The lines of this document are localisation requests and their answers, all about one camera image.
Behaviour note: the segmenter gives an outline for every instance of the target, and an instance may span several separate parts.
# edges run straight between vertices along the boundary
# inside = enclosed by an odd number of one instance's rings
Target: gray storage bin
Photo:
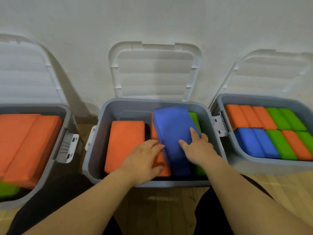
[[[174,106],[186,106],[189,112],[195,112],[198,116],[202,132],[205,133],[209,142],[213,144],[217,153],[225,160],[225,154],[218,135],[213,127],[213,118],[210,111],[202,104],[195,102],[171,102],[144,99],[121,99],[115,98],[107,101],[99,114],[99,121],[92,142],[87,149],[83,163],[83,174],[96,184],[104,176],[104,165],[109,143],[112,122],[115,120],[140,120],[151,125],[151,115],[154,110]],[[192,187],[208,186],[208,180],[194,180],[192,178],[156,178],[141,187]]]
[[[290,161],[271,158],[256,158],[246,154],[239,146],[228,120],[224,106],[227,104],[250,105],[275,108],[288,108],[305,124],[307,131],[313,135],[313,112],[303,103],[271,96],[221,94],[213,105],[212,114],[221,115],[225,121],[228,137],[220,138],[223,142],[227,160],[241,173],[287,174],[313,169],[313,161]]]
[[[56,157],[66,133],[78,134],[77,126],[71,110],[67,105],[61,104],[2,104],[0,105],[0,114],[41,114],[41,115],[58,115],[63,120],[63,125],[59,136],[53,147],[44,172],[37,186],[27,195],[20,199],[0,202],[0,210],[12,209],[25,204],[44,184],[49,183],[57,178],[67,174],[79,172],[82,142],[78,141],[73,159],[69,163],[57,162]]]

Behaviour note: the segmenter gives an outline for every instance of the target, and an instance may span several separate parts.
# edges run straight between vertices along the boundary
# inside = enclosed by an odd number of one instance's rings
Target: translucent white lid
[[[285,97],[308,73],[311,64],[305,53],[253,51],[233,65],[216,97],[221,93]]]
[[[188,101],[201,59],[191,44],[120,42],[109,52],[116,97]]]
[[[0,34],[0,102],[68,104],[50,59],[39,44]]]

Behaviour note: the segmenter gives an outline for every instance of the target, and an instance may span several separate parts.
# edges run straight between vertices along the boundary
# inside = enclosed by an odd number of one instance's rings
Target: black pants
[[[249,182],[270,196],[266,190],[249,177]],[[67,202],[79,196],[93,185],[82,174],[60,178],[39,190],[15,215],[7,235],[23,234]],[[202,196],[195,211],[197,224],[194,234],[233,234],[222,206],[212,188]],[[103,234],[122,234],[112,217]]]

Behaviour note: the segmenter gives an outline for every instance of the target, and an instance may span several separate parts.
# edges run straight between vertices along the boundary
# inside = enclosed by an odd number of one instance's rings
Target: person's left hand
[[[164,145],[157,143],[157,140],[147,140],[136,146],[120,167],[120,170],[129,174],[135,186],[152,180],[164,169],[163,166],[152,168],[155,157],[164,148]]]

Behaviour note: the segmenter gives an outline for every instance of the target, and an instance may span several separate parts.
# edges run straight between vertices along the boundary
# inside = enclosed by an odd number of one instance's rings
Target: forearm
[[[313,234],[313,229],[269,198],[221,157],[202,166],[234,234]]]
[[[132,186],[124,171],[115,170],[25,234],[102,234]]]

